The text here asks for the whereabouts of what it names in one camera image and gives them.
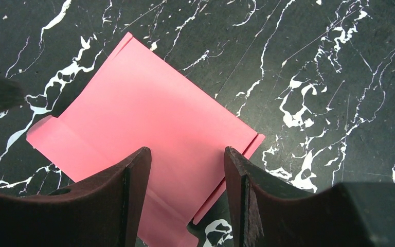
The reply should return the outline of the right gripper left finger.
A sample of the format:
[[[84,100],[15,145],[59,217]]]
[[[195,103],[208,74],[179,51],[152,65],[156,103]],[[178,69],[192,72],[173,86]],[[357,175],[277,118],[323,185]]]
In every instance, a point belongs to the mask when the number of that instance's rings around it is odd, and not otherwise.
[[[48,195],[0,193],[0,246],[134,246],[151,159],[142,147]]]

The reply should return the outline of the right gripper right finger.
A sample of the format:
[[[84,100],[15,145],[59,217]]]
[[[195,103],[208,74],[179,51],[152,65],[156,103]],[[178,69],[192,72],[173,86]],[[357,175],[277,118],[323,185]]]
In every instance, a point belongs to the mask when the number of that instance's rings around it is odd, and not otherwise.
[[[310,193],[224,152],[235,246],[395,246],[395,183],[342,182]]]

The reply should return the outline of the pink paper box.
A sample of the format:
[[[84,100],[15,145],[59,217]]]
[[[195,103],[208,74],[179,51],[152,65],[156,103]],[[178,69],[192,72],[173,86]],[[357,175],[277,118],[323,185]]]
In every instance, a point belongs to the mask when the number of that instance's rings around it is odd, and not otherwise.
[[[264,135],[127,33],[70,106],[26,139],[74,182],[150,148],[137,235],[149,246],[197,246],[187,225],[226,189],[225,148],[251,157]]]

